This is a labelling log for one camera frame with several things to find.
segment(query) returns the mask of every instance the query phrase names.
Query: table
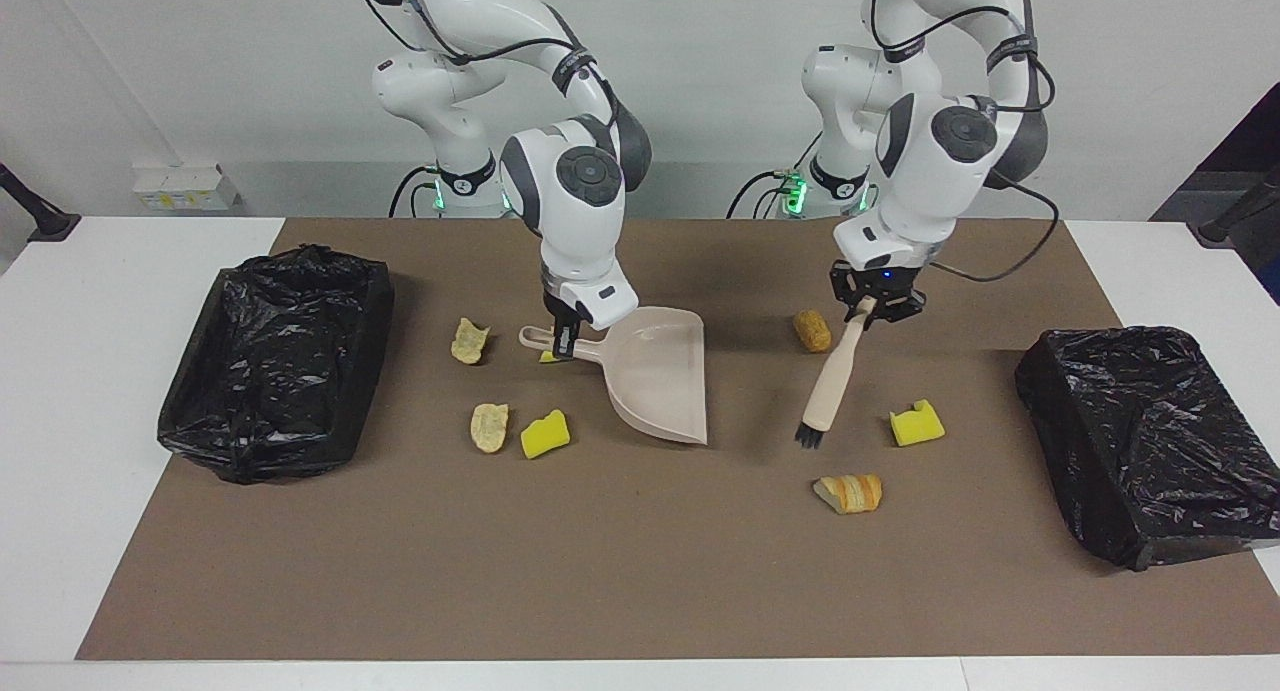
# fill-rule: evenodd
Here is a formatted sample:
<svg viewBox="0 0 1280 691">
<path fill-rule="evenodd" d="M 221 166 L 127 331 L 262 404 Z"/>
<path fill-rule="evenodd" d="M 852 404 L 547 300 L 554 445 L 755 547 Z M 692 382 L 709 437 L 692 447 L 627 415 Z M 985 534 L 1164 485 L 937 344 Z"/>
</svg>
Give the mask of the table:
<svg viewBox="0 0 1280 691">
<path fill-rule="evenodd" d="M 70 663 L 168 459 L 155 413 L 210 280 L 266 253 L 280 225 L 88 218 L 67 243 L 27 250 L 0 276 L 0 687 L 1130 690 L 1256 688 L 1280 677 L 1280 658 Z M 1070 230 L 1121 321 L 1197 335 L 1258 435 L 1280 448 L 1280 418 L 1268 413 L 1280 308 L 1244 264 L 1199 248 L 1179 225 Z M 1280 552 L 1260 559 L 1280 585 Z"/>
</svg>

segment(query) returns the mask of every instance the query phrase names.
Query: white wall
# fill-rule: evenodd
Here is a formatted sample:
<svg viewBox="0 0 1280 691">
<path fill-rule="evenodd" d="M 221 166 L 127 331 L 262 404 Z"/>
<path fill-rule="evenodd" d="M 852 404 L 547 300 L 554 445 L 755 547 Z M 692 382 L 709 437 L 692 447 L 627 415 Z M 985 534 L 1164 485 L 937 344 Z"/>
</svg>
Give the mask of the white wall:
<svg viewBox="0 0 1280 691">
<path fill-rule="evenodd" d="M 870 45 L 859 0 L 547 1 L 653 136 L 662 166 L 632 200 L 636 214 L 714 216 L 750 171 L 794 161 L 817 131 L 800 90 L 804 58 L 818 44 Z M 137 118 L 37 3 L 50 6 L 0 0 L 0 157 L 64 207 L 142 212 L 131 168 L 164 148 L 133 131 Z M 65 3 L 180 157 L 223 163 L 251 212 L 376 214 L 399 173 L 430 157 L 420 132 L 371 96 L 371 68 L 398 47 L 361 0 Z M 1070 218 L 1148 218 L 1280 81 L 1277 8 L 1036 0 L 1041 56 L 1061 97 L 1033 184 Z M 945 32 L 932 47 L 955 72 L 954 90 L 982 84 L 968 38 Z M 474 106 L 495 145 L 566 116 L 531 70 Z M 983 196 L 974 212 L 1039 210 Z"/>
</svg>

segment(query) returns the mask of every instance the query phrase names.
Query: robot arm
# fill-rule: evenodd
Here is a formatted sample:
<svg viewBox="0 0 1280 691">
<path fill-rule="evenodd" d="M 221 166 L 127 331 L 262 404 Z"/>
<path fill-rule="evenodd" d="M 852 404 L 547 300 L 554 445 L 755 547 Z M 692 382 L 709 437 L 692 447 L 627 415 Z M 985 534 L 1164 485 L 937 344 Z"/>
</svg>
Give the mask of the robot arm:
<svg viewBox="0 0 1280 691">
<path fill-rule="evenodd" d="M 988 52 L 991 97 L 943 97 L 925 49 L 933 18 Z M 837 298 L 851 314 L 873 296 L 874 319 L 892 322 L 923 311 L 915 276 L 978 191 L 1023 180 L 1043 159 L 1043 68 L 1030 0 L 867 0 L 863 19 L 879 50 L 822 47 L 805 67 L 823 141 L 804 175 L 818 212 L 852 216 L 835 233 L 846 258 L 832 270 Z"/>
<path fill-rule="evenodd" d="M 544 301 L 556 319 L 554 353 L 571 358 L 581 321 L 603 330 L 639 305 L 614 246 L 625 191 L 636 189 L 649 171 L 648 134 L 552 6 L 539 0 L 403 3 L 419 22 L 425 50 L 379 67 L 379 97 L 388 111 L 419 123 L 435 141 L 454 202 L 493 203 L 494 195 L 506 189 L 513 211 L 541 237 Z M 407 58 L 417 58 L 422 69 L 412 68 Z M 544 70 L 577 113 L 571 120 L 512 136 L 497 161 L 484 127 L 456 106 L 503 81 L 499 72 L 488 70 L 494 59 Z"/>
</svg>

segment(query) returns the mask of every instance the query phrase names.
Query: chip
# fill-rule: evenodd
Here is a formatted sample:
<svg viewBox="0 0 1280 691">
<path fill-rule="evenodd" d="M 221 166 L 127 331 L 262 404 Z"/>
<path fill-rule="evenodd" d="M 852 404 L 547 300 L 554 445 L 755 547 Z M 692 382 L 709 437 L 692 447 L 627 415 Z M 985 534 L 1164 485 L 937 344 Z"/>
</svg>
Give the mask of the chip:
<svg viewBox="0 0 1280 691">
<path fill-rule="evenodd" d="M 484 352 L 485 340 L 489 340 L 488 328 L 476 328 L 471 319 L 462 319 L 458 322 L 458 331 L 453 335 L 453 346 L 449 353 L 453 358 L 461 360 L 467 366 L 480 363 L 480 354 Z"/>
<path fill-rule="evenodd" d="M 486 454 L 497 454 L 507 443 L 507 404 L 477 404 L 471 413 L 471 441 Z"/>
</svg>

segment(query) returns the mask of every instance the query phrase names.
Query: brown paper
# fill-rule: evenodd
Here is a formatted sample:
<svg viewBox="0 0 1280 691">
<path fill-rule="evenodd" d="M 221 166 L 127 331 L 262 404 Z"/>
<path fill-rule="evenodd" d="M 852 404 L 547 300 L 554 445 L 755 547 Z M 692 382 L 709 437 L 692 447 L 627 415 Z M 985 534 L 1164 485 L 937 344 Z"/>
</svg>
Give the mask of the brown paper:
<svg viewBox="0 0 1280 691">
<path fill-rule="evenodd" d="M 996 271 L 1029 221 L 961 223 L 943 261 Z M 1070 237 L 975 287 L 928 271 L 922 317 L 876 325 L 819 450 L 791 440 L 824 357 L 791 317 L 823 308 L 831 223 L 632 221 L 646 305 L 703 314 L 709 448 L 635 433 L 599 367 L 536 363 L 538 243 L 517 221 L 288 221 L 276 250 L 388 261 L 397 310 L 355 462 L 238 488 L 165 471 L 82 659 L 662 659 L 1280 653 L 1252 554 L 1143 575 L 1089 557 L 1053 503 L 1014 392 L 1046 328 L 1115 314 Z M 457 319 L 485 360 L 448 356 Z M 947 436 L 895 449 L 888 413 L 933 401 Z M 536 462 L 468 441 L 476 403 L 512 427 L 552 408 L 575 441 Z M 873 514 L 810 485 L 878 473 Z"/>
</svg>

